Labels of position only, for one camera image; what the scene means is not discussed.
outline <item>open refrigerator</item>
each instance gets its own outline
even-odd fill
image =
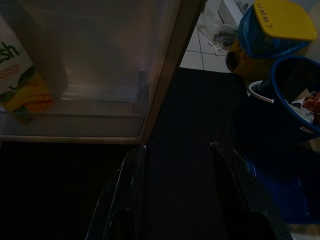
[[[0,141],[146,142],[204,2],[0,0],[55,98],[45,113],[2,108]]]

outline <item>floor tile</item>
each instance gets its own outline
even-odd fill
[[[226,56],[202,53],[203,66],[206,71],[230,73],[226,65]]]
[[[198,29],[197,26],[195,26],[192,37],[189,41],[189,45],[186,48],[187,51],[193,51],[193,52],[198,52],[200,53],[200,43],[199,43],[199,36],[198,36]]]
[[[212,46],[208,43],[208,38],[199,32],[199,39],[200,39],[200,46],[201,52],[206,54],[215,54],[215,50]]]
[[[203,70],[201,52],[185,51],[180,64],[181,68]]]

